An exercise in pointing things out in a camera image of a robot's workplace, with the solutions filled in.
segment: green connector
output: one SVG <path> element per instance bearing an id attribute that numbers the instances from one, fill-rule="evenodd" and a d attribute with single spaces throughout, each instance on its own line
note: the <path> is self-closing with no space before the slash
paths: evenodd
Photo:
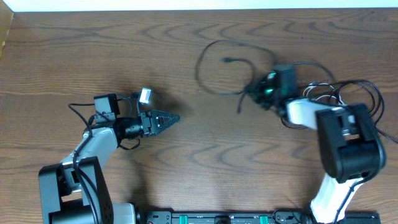
<path id="1" fill-rule="evenodd" d="M 180 215 L 180 224 L 188 224 L 188 216 Z"/>
<path id="2" fill-rule="evenodd" d="M 260 224 L 268 224 L 268 216 L 260 216 Z"/>

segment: wooden desk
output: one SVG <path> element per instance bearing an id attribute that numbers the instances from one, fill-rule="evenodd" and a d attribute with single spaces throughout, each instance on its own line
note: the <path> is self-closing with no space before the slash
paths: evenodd
<path id="1" fill-rule="evenodd" d="M 398 10 L 264 10 L 18 13 L 0 64 L 0 222 L 41 223 L 39 170 L 74 150 L 84 124 L 67 104 L 90 103 L 102 93 L 153 88 L 154 106 L 181 123 L 135 151 L 119 150 L 103 172 L 114 202 L 174 210 L 302 208 L 323 177 L 315 131 L 283 127 L 249 98 L 236 114 L 237 96 L 211 95 L 193 78 L 206 44 L 233 39 L 273 50 L 281 63 L 314 60 L 339 80 L 365 78 L 382 91 L 387 111 L 380 128 L 398 136 Z M 201 79 L 217 90 L 249 80 L 244 64 L 261 72 L 268 55 L 218 45 Z M 324 80 L 316 68 L 300 79 Z M 367 95 L 351 88 L 346 101 Z M 80 108 L 88 117 L 92 108 Z M 361 187 L 349 210 L 398 218 L 398 147 L 382 138 L 387 167 Z"/>

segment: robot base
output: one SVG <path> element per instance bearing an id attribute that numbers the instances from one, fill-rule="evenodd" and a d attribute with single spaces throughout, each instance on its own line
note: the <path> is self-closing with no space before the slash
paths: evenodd
<path id="1" fill-rule="evenodd" d="M 312 224 L 308 213 L 276 210 L 273 213 L 146 212 L 147 224 Z M 340 224 L 380 224 L 377 213 L 347 213 Z"/>

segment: black bracket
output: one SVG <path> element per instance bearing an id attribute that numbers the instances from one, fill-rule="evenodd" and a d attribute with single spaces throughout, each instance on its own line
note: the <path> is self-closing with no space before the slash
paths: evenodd
<path id="1" fill-rule="evenodd" d="M 120 114 L 118 98 L 115 93 L 95 96 L 95 121 L 97 124 L 113 123 Z"/>
<path id="2" fill-rule="evenodd" d="M 286 102 L 300 97 L 295 66 L 275 65 L 266 77 L 246 87 L 246 91 L 265 110 L 275 106 L 284 116 Z"/>
<path id="3" fill-rule="evenodd" d="M 84 172 L 94 185 L 85 180 L 93 198 L 100 223 L 113 223 L 113 207 L 101 166 L 97 157 L 89 157 L 79 162 L 80 172 Z M 54 164 L 43 167 L 39 172 L 40 198 L 42 202 L 43 223 L 94 223 L 93 214 L 86 194 L 81 199 L 63 202 L 62 197 L 72 191 L 65 179 L 71 174 L 71 166 Z"/>
<path id="4" fill-rule="evenodd" d="M 348 106 L 345 112 L 323 110 L 316 113 L 322 164 L 338 183 L 365 178 L 386 163 L 384 148 L 371 125 L 366 105 Z M 353 124 L 347 122 L 349 116 L 354 118 Z M 359 137 L 346 140 L 343 133 L 347 130 L 350 132 L 347 134 Z"/>

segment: robotic arm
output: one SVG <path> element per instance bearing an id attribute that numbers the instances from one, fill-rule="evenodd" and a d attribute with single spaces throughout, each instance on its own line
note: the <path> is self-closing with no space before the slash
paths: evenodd
<path id="1" fill-rule="evenodd" d="M 300 97 L 294 65 L 276 65 L 246 92 L 282 119 L 318 131 L 323 168 L 321 188 L 310 209 L 318 223 L 345 217 L 355 191 L 385 166 L 386 154 L 364 104 L 329 105 Z M 357 136 L 347 140 L 348 136 Z"/>
<path id="2" fill-rule="evenodd" d="M 136 118 L 119 118 L 115 94 L 96 96 L 96 114 L 87 122 L 83 140 L 60 163 L 39 172 L 45 224 L 274 224 L 336 223 L 355 191 L 385 166 L 386 154 L 364 104 L 329 105 L 300 97 L 294 65 L 276 65 L 265 78 L 246 87 L 245 94 L 264 109 L 275 108 L 284 120 L 317 130 L 325 178 L 310 211 L 273 213 L 172 213 L 136 212 L 130 203 L 112 203 L 101 168 L 123 139 L 156 136 L 179 121 L 163 111 L 141 111 L 150 90 L 133 93 Z M 81 192 L 81 199 L 62 197 Z M 347 214 L 342 223 L 380 223 L 377 214 Z"/>
<path id="3" fill-rule="evenodd" d="M 140 105 L 149 102 L 150 93 L 144 88 L 132 94 L 131 98 L 137 100 L 136 118 L 117 117 L 120 112 L 116 94 L 94 97 L 96 114 L 89 123 L 95 119 L 96 124 L 88 126 L 90 130 L 85 130 L 83 140 L 68 157 L 39 172 L 44 224 L 135 224 L 136 214 L 130 203 L 111 202 L 101 168 L 118 147 L 127 149 L 120 145 L 123 139 L 156 136 L 179 122 L 177 114 L 140 111 Z M 63 202 L 62 197 L 80 191 L 81 199 Z"/>

